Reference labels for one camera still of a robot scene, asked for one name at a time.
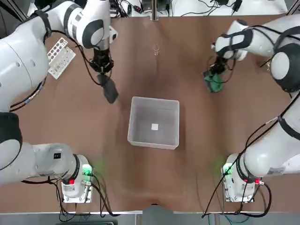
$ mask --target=white label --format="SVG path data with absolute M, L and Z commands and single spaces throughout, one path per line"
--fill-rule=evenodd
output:
M 151 130 L 158 130 L 158 124 L 157 123 L 152 123 Z
M 64 191 L 75 191 L 75 185 L 64 186 Z
M 285 167 L 280 167 L 280 168 L 270 168 L 268 171 L 268 175 L 281 175 L 284 174 L 285 172 Z

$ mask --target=green indicator light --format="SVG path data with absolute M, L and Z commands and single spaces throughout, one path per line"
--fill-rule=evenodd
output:
M 224 172 L 224 173 L 228 172 L 228 174 L 232 174 L 233 169 L 230 168 L 231 165 L 232 165 L 232 163 L 226 163 L 226 164 L 223 166 L 223 172 Z
M 92 175 L 92 167 L 89 164 L 82 165 L 82 174 L 83 175 Z

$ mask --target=green object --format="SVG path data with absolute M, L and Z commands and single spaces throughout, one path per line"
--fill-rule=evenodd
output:
M 223 166 L 223 172 L 224 173 L 228 173 L 228 174 L 232 174 L 233 170 L 232 170 L 232 167 L 230 168 L 230 166 L 232 166 L 232 163 L 226 163 L 224 166 Z
M 82 174 L 91 176 L 93 174 L 93 169 L 89 164 L 83 164 L 82 165 Z
M 203 76 L 210 92 L 219 92 L 223 89 L 223 80 L 218 74 L 212 75 L 210 71 L 206 71 Z
M 232 224 L 243 224 L 245 222 L 247 222 L 249 220 L 250 217 L 247 217 L 245 220 L 243 221 L 232 221 L 230 218 L 228 218 L 228 216 L 224 215 L 226 217 L 226 219 L 228 220 L 228 222 L 232 225 Z

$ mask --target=gray floor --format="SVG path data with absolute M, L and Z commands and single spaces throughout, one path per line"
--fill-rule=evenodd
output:
M 104 219 L 98 215 L 89 218 L 76 217 L 68 222 L 90 222 L 111 221 L 115 225 L 209 225 L 208 217 L 201 218 L 202 214 L 173 214 L 159 206 L 151 206 L 144 210 L 142 215 L 122 215 L 117 218 L 106 216 Z M 242 221 L 244 216 L 230 216 L 232 221 Z M 270 213 L 263 218 L 250 218 L 244 225 L 293 225 L 299 224 L 300 214 Z M 0 215 L 0 225 L 55 225 L 59 224 L 58 214 L 21 214 Z M 230 225 L 224 216 L 210 215 L 210 225 Z

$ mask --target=metal bracket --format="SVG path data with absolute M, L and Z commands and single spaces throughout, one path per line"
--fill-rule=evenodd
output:
M 152 0 L 152 21 L 158 21 L 158 0 Z

